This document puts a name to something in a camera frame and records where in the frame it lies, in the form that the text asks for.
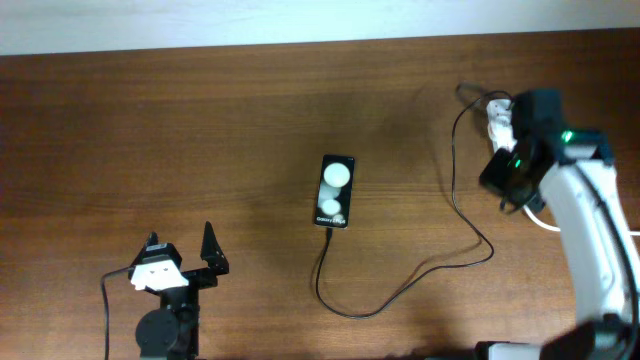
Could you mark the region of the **white power strip red switches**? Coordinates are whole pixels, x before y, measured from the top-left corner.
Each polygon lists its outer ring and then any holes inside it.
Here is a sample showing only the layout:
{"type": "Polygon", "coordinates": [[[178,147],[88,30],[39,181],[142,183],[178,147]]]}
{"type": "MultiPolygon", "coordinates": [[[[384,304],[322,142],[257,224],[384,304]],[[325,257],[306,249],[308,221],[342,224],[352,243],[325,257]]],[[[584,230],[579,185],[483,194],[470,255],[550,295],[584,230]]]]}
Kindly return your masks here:
{"type": "Polygon", "coordinates": [[[488,135],[495,152],[501,148],[512,151],[517,144],[517,140],[513,137],[513,129],[510,125],[505,126],[491,123],[488,125],[488,135]]]}

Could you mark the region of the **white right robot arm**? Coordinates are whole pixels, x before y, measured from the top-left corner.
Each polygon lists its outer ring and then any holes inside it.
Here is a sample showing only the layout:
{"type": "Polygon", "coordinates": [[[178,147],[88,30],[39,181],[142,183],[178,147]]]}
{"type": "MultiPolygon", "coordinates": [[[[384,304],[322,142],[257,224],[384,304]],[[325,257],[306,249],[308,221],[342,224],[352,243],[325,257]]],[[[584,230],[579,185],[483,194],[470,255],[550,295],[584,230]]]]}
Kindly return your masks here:
{"type": "Polygon", "coordinates": [[[532,90],[486,106],[494,155],[480,184],[502,205],[548,208],[576,294],[576,325],[542,345],[486,342],[482,359],[636,359],[639,255],[604,133],[570,127],[561,96],[532,90]]]}

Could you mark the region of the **white USB wall charger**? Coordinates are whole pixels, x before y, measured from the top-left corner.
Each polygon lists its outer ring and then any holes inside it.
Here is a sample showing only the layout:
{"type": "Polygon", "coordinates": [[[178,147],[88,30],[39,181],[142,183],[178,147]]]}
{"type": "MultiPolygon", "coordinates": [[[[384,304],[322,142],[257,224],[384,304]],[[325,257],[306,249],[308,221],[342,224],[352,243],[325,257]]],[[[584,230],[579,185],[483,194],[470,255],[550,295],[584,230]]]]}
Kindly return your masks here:
{"type": "Polygon", "coordinates": [[[492,140],[506,142],[513,139],[510,106],[508,99],[495,99],[487,104],[488,132],[492,140]]]}

